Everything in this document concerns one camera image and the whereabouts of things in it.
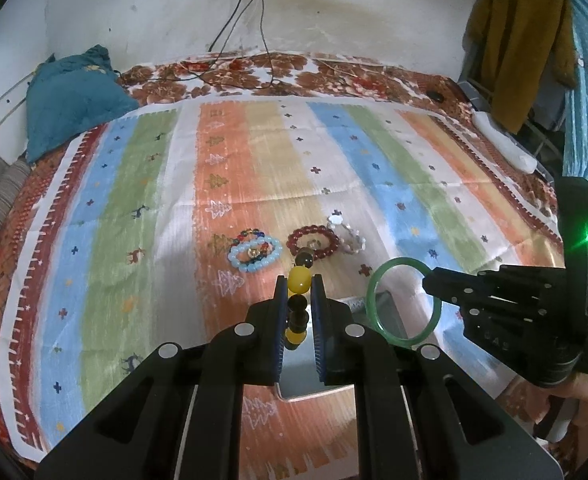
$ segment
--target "orange stripe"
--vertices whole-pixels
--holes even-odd
[[[511,208],[487,175],[456,142],[424,114],[397,111],[405,121],[456,171],[465,186],[483,205],[514,247],[520,262],[528,266],[562,266],[563,259],[547,237],[533,231]]]
[[[304,171],[296,168],[300,163],[296,162],[298,158],[291,145],[289,151],[283,151],[287,148],[282,143],[286,134],[282,123],[274,123],[275,117],[278,118],[276,106],[262,108],[259,114],[254,108],[251,114],[254,128],[248,124],[245,106],[241,102],[221,102],[200,107],[193,238],[197,289],[210,338],[223,328],[244,320],[249,305],[270,298],[277,275],[286,273],[284,267],[292,260],[284,253],[280,262],[261,272],[242,274],[229,265],[227,250],[220,250],[221,237],[232,238],[242,229],[257,227],[283,242],[277,229],[280,222],[275,218],[279,208],[283,209],[280,214],[285,210],[295,215],[317,212],[316,216],[321,218],[313,196],[304,199],[308,207],[295,205],[297,201],[266,200],[272,195],[263,189],[261,177],[281,178],[277,172],[282,168],[270,166],[270,174],[258,173],[254,168],[262,168],[264,160],[255,163],[254,158],[289,157],[291,169],[299,170],[303,179]],[[212,153],[227,160],[211,166],[206,161]],[[211,208],[212,201],[229,204],[232,209],[212,218],[212,213],[205,211]],[[221,296],[215,284],[219,271],[232,272],[233,276],[242,277],[245,284],[232,296]],[[283,478],[288,462],[298,472],[305,472],[305,456],[314,467],[319,467],[330,460],[325,449],[330,450],[332,458],[344,458],[348,450],[356,449],[351,390],[317,399],[283,402],[272,388],[246,386],[244,397],[247,400],[244,401],[239,460],[242,479],[249,478],[251,470],[258,479],[267,480],[270,469],[276,471],[277,478]]]

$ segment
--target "brown coat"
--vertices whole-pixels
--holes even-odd
[[[576,84],[570,0],[477,0],[468,36],[484,43],[480,76],[493,93],[492,116],[518,133],[551,54],[556,79]]]

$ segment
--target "human hand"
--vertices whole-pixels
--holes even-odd
[[[527,384],[525,411],[537,424],[548,414],[549,396],[552,395],[580,401],[572,423],[579,428],[577,465],[581,465],[588,457],[588,375],[573,374],[555,388],[545,389]]]

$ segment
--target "teal pillow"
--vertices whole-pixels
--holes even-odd
[[[27,162],[99,124],[138,108],[116,83],[104,46],[39,66],[27,91]]]

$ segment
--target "red beaded bracelet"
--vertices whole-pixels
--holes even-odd
[[[315,260],[322,260],[326,256],[330,256],[334,254],[338,250],[338,246],[340,244],[340,240],[338,236],[332,231],[328,229],[324,225],[308,225],[305,227],[301,227],[300,229],[296,229],[290,236],[288,236],[287,248],[292,253],[292,256],[296,256],[300,247],[298,246],[298,240],[304,235],[311,235],[311,234],[320,234],[323,235],[329,241],[329,245],[325,249],[315,249],[314,250],[314,259]]]

